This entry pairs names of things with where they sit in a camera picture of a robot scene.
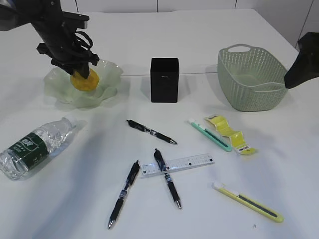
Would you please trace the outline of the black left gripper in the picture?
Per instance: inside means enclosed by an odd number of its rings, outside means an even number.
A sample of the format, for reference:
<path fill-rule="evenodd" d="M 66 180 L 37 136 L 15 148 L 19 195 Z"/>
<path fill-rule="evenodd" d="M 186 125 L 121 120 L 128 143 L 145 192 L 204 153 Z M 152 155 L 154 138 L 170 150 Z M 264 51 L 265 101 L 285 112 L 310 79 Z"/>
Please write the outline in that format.
<path fill-rule="evenodd" d="M 96 66 L 99 56 L 91 51 L 93 41 L 83 29 L 68 26 L 62 14 L 33 15 L 31 25 L 43 41 L 37 51 L 49 56 L 51 64 L 76 78 L 89 77 L 89 63 Z"/>

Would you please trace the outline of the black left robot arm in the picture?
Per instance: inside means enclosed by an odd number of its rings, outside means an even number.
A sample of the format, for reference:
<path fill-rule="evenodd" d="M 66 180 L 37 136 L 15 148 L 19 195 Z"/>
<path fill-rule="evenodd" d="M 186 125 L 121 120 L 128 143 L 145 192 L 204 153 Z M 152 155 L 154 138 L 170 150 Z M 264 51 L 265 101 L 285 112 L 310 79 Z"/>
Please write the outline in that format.
<path fill-rule="evenodd" d="M 63 11 L 59 0 L 2 0 L 0 29 L 9 31 L 30 23 L 41 37 L 39 54 L 69 75 L 90 75 L 89 65 L 96 66 L 99 56 L 92 53 L 92 39 L 84 32 L 89 16 Z"/>

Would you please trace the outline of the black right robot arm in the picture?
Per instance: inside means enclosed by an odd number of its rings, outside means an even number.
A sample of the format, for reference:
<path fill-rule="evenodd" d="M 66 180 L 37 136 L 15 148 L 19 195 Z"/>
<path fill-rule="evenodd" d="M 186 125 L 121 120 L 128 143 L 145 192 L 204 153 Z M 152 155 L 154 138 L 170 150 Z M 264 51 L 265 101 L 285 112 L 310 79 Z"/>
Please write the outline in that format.
<path fill-rule="evenodd" d="M 299 54 L 284 76 L 287 89 L 319 76 L 319 33 L 307 32 L 298 40 L 298 47 Z"/>

